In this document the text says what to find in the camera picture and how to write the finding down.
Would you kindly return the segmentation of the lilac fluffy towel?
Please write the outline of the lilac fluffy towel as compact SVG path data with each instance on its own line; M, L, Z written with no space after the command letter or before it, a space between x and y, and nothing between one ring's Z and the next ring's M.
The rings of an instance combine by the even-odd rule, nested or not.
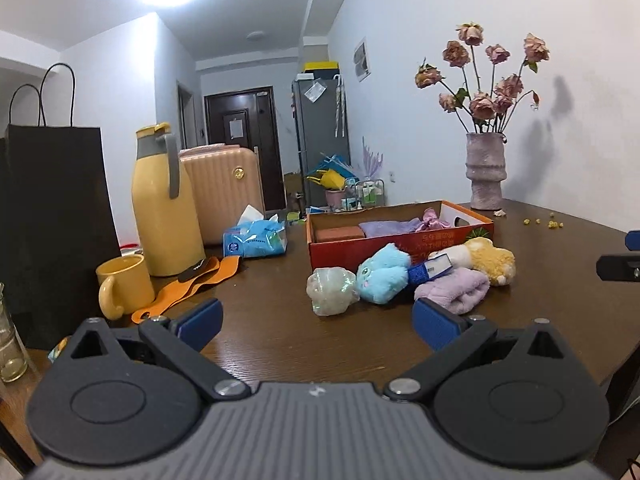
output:
M464 315L483 301L489 289L490 281L484 273L455 268L434 281L419 285L414 300L428 300L453 314Z

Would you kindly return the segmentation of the yellow ceramic mug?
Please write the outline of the yellow ceramic mug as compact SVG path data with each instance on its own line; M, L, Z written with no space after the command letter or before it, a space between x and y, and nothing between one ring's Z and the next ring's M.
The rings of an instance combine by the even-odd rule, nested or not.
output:
M108 260L96 268L96 276L100 283L99 306L110 321L145 308L155 299L144 255Z

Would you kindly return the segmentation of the grey refrigerator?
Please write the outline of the grey refrigerator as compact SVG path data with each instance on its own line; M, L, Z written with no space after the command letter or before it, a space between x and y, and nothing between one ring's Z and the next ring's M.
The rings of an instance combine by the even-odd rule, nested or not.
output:
M297 134L300 172L307 206L326 206L321 185L308 177L334 155L350 163L346 91L336 68L315 70L292 82L293 117Z

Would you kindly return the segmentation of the pink satin bag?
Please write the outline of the pink satin bag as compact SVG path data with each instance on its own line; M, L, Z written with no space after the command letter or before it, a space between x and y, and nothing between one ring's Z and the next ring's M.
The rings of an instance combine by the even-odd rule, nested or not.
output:
M430 232L446 230L450 228L450 223L439 218L433 208L426 208L422 214L416 232Z

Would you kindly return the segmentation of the blue tissue pack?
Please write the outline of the blue tissue pack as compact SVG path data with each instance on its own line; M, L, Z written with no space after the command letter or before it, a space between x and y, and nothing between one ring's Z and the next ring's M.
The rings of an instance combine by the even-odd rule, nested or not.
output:
M222 249L224 256L241 259L266 258L286 253L288 237L285 223L274 214L266 219L252 205L247 205L238 223L224 231Z

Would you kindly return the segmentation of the yellow white plush toy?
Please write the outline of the yellow white plush toy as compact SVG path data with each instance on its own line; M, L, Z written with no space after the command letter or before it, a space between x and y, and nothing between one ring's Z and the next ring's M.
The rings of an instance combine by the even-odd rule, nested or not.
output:
M499 248L486 237L475 237L460 245L431 252L428 258L446 255L454 268L471 269L488 277L491 286L510 285L516 275L513 252Z

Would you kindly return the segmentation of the translucent plastic shell bag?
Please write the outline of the translucent plastic shell bag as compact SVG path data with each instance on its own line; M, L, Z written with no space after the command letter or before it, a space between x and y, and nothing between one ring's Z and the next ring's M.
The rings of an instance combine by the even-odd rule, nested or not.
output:
M306 294L318 316L340 315L360 300L356 275L340 268L317 268L307 278Z

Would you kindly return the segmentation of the blue plush monster toy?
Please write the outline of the blue plush monster toy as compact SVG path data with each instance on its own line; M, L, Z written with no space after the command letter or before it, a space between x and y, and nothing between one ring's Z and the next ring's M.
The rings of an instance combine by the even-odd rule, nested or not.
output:
M370 304L388 304L409 283L410 255L388 243L358 266L357 289L360 299Z

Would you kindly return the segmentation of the blue white small pack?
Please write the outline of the blue white small pack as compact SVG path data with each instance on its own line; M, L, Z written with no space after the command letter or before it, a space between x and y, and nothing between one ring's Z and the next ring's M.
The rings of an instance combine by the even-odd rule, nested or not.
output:
M414 264L408 269L408 283L413 286L437 280L447 274L454 266L446 254L429 258Z

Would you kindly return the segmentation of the lilac knit pouch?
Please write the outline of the lilac knit pouch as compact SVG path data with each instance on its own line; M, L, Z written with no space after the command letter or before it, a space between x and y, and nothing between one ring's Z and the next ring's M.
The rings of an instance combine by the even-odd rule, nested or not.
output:
M376 220L361 222L358 226L365 237L384 237L414 233L423 226L423 222L419 218L405 221Z

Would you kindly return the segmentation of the dark brown entrance door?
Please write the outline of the dark brown entrance door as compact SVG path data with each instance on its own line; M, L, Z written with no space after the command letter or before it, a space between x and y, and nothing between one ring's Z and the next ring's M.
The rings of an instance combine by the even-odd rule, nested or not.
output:
M268 211L286 206L273 88L211 94L204 98L207 142L239 144L258 158Z

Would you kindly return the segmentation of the pink ribbed suitcase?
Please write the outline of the pink ribbed suitcase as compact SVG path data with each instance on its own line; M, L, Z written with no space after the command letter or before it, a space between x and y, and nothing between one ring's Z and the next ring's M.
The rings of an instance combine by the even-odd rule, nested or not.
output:
M257 155L238 144L187 148L179 154L191 179L198 223L205 245L222 242L247 206L266 212Z

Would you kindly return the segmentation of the yellow watering can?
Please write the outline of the yellow watering can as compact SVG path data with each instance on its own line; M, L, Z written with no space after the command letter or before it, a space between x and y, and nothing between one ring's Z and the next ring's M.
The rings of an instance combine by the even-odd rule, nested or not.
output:
M321 169L314 174L307 176L306 179L316 185L322 186L325 190L341 191L344 190L346 179L333 169Z

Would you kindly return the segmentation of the black paper shopping bag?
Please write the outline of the black paper shopping bag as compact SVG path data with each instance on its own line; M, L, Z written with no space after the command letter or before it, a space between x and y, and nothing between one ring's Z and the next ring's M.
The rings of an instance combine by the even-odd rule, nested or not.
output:
M23 344L49 350L99 316L96 268L119 254L100 129L9 124L1 139L1 281Z

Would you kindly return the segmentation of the dried pink roses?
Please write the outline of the dried pink roses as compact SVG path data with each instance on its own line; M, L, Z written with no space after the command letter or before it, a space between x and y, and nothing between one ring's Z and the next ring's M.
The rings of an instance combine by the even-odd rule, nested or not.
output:
M447 68L460 73L460 79L449 81L440 67L424 60L413 82L420 90L442 90L437 98L440 109L457 118L466 133L495 134L506 140L506 127L521 104L528 103L532 110L540 107L540 95L526 87L524 75L536 74L550 54L546 42L531 32L516 55L498 42L488 44L482 25L464 22L440 57Z

